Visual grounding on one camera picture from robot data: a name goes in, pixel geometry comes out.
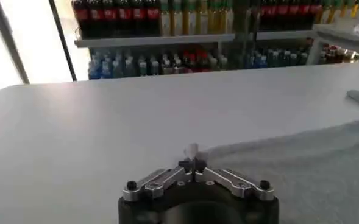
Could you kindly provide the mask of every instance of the dark bottle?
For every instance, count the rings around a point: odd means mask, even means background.
[[[290,0],[288,17],[286,21],[288,30],[294,30],[296,29],[297,26],[299,26],[299,20],[297,19],[298,11],[299,11],[299,0]]]
[[[277,13],[275,16],[275,23],[277,24],[277,30],[285,30],[287,28],[286,23],[288,22],[288,0],[277,1]]]
[[[105,28],[105,15],[102,0],[87,0],[90,8],[91,32],[94,37],[102,36]]]
[[[311,7],[309,8],[309,23],[312,25],[315,23],[315,16],[322,10],[322,0],[312,0]]]
[[[85,0],[72,0],[72,8],[74,10],[74,16],[80,27],[80,34],[83,37],[88,36],[89,30],[89,13],[88,6]]]
[[[115,0],[103,0],[104,13],[106,20],[106,31],[108,36],[112,36],[117,32],[117,24],[119,20],[118,9]]]
[[[133,31],[133,10],[129,0],[118,0],[119,28],[123,35]]]
[[[269,9],[269,1],[261,0],[260,2],[260,24],[259,30],[268,30],[269,28],[269,19],[267,17],[267,11]]]
[[[311,0],[300,0],[299,11],[297,13],[297,26],[296,29],[305,30],[311,28],[309,9],[311,6]]]
[[[146,0],[148,34],[159,35],[160,33],[160,10],[158,0]]]
[[[147,10],[144,6],[143,0],[133,0],[133,24],[134,34],[141,36],[145,35],[145,31],[148,30],[147,26]]]

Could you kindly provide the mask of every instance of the gray towel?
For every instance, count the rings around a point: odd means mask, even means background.
[[[269,180],[280,223],[359,224],[359,121],[210,149],[208,163]]]

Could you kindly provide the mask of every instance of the white shelf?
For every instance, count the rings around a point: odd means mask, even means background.
[[[312,37],[312,30],[279,31],[279,32],[258,32],[257,40],[285,40]]]
[[[336,45],[359,53],[359,36],[333,25],[316,25],[313,30],[316,32],[319,42]]]
[[[192,35],[175,37],[104,38],[86,40],[79,39],[75,41],[75,45],[79,48],[145,46],[162,44],[229,42],[233,41],[234,38],[235,34]]]

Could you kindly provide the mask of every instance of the white table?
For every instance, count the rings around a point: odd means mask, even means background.
[[[113,224],[127,180],[214,147],[359,119],[359,64],[0,91],[0,224]]]

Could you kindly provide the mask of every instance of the red label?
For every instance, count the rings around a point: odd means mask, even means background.
[[[106,20],[116,20],[117,19],[117,9],[105,9],[105,19]]]
[[[75,18],[78,21],[88,20],[88,10],[87,9],[75,9]]]
[[[159,9],[147,9],[148,19],[159,19]]]
[[[310,5],[300,5],[299,6],[299,14],[306,15],[309,13]]]
[[[104,11],[102,9],[91,9],[91,18],[93,20],[102,20],[105,18]]]
[[[132,9],[119,9],[119,17],[123,20],[132,19]]]
[[[137,20],[145,19],[147,14],[146,9],[133,9],[133,18]]]
[[[318,12],[320,12],[321,8],[322,8],[322,5],[311,5],[311,7],[309,8],[309,11],[312,14],[317,14]]]
[[[279,5],[277,7],[278,15],[286,15],[288,13],[289,6],[288,5]]]
[[[277,11],[277,6],[273,5],[269,7],[269,9],[266,11],[266,14],[268,16],[274,16],[276,11]]]
[[[299,11],[299,6],[298,5],[289,6],[289,12],[288,13],[290,15],[296,15],[298,11]]]

